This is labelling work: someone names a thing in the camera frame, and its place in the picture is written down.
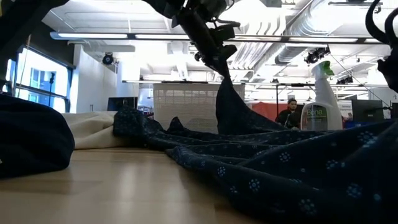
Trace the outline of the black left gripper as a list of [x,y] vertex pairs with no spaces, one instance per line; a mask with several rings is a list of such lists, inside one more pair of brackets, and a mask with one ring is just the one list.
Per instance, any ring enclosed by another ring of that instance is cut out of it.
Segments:
[[209,28],[199,13],[186,7],[175,16],[175,20],[196,47],[198,52],[194,56],[195,60],[201,60],[207,67],[216,67],[216,71],[224,78],[231,78],[223,45],[229,39],[229,29],[225,26]]

